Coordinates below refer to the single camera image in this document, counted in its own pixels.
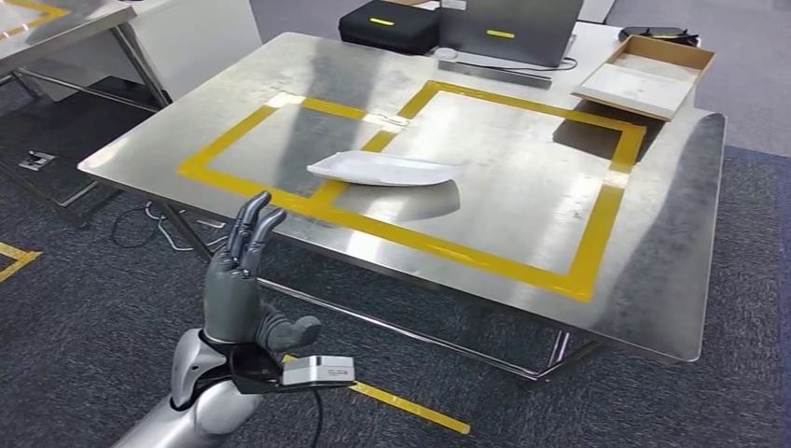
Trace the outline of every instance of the yellow label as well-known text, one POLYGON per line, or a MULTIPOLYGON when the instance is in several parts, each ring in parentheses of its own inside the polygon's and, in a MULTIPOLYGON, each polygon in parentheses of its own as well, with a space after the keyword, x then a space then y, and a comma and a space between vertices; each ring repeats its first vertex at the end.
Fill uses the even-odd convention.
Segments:
POLYGON ((497 37, 507 37, 509 39, 513 39, 516 37, 513 33, 506 33, 505 31, 496 31, 496 30, 486 30, 487 35, 496 35, 497 37))
POLYGON ((391 21, 383 21, 382 19, 377 19, 375 17, 371 17, 369 20, 374 23, 378 23, 379 25, 387 25, 387 26, 395 25, 395 23, 392 23, 391 21))

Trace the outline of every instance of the black case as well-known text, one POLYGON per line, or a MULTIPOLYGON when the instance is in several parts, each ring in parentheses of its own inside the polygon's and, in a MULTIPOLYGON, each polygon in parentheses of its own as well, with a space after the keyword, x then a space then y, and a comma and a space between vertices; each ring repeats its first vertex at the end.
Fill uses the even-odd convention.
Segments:
POLYGON ((346 14, 338 25, 344 42, 425 54, 439 41, 435 11, 374 0, 346 14))

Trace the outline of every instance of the white tray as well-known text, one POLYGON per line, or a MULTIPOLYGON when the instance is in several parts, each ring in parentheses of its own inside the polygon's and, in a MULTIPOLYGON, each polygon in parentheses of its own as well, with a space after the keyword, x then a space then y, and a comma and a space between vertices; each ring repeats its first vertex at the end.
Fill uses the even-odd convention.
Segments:
POLYGON ((378 152, 346 151, 308 166, 308 171, 353 184, 417 187, 451 180, 461 173, 462 167, 378 152))

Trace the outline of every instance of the black cable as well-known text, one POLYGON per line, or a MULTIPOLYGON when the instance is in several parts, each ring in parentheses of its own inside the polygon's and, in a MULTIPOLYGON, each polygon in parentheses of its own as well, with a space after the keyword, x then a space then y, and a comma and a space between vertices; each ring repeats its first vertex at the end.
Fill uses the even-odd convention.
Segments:
POLYGON ((116 233, 118 232, 118 224, 120 224, 121 220, 124 217, 126 217, 127 215, 129 215, 131 213, 134 213, 134 212, 145 212, 145 210, 146 210, 145 207, 138 207, 138 208, 133 208, 133 209, 127 210, 127 211, 123 212, 122 214, 118 215, 118 217, 116 218, 115 222, 113 222, 113 228, 110 230, 110 241, 112 241, 118 247, 121 247, 121 248, 124 248, 124 249, 136 249, 138 247, 143 247, 144 245, 147 245, 148 243, 151 243, 151 241, 157 236, 157 231, 159 230, 159 228, 156 225, 154 226, 154 230, 151 231, 151 234, 148 235, 145 238, 145 240, 141 241, 140 243, 133 244, 133 245, 124 245, 122 242, 120 242, 118 240, 118 238, 116 236, 116 233))
POLYGON ((319 438, 321 437, 321 430, 324 426, 324 405, 321 401, 321 396, 319 396, 319 391, 314 389, 313 396, 316 398, 316 407, 319 411, 319 418, 316 422, 316 432, 313 434, 313 442, 311 443, 311 448, 316 448, 319 446, 319 438))
POLYGON ((513 71, 513 70, 530 70, 532 72, 566 72, 568 70, 574 70, 579 63, 574 58, 563 58, 564 62, 571 63, 568 67, 555 67, 555 68, 535 68, 535 67, 500 67, 497 65, 478 65, 476 63, 463 63, 465 65, 472 65, 474 67, 480 68, 491 68, 492 70, 503 70, 505 72, 513 71))

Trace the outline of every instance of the yellow floor tape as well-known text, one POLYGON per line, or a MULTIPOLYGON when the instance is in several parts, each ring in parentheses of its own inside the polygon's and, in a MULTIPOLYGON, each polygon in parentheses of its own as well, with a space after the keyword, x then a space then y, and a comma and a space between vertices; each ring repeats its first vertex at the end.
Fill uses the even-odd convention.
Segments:
MULTIPOLYGON (((296 359, 296 358, 291 357, 289 355, 285 355, 283 357, 283 361, 288 361, 291 359, 296 359)), ((413 413, 419 417, 422 417, 430 422, 434 422, 438 425, 442 425, 448 429, 452 429, 462 434, 469 434, 470 426, 467 423, 460 422, 454 418, 448 417, 445 414, 438 413, 437 411, 433 411, 431 409, 428 409, 424 406, 421 406, 420 404, 414 403, 407 399, 396 397, 395 395, 385 392, 381 389, 378 389, 372 385, 366 385, 365 383, 357 382, 356 385, 351 385, 349 386, 349 388, 352 389, 354 392, 359 392, 373 399, 377 399, 383 403, 387 403, 391 406, 395 406, 402 411, 413 413)))
POLYGON ((10 266, 0 271, 0 283, 2 283, 18 270, 22 269, 27 263, 41 255, 41 252, 25 252, 16 247, 0 243, 0 255, 14 260, 10 266))

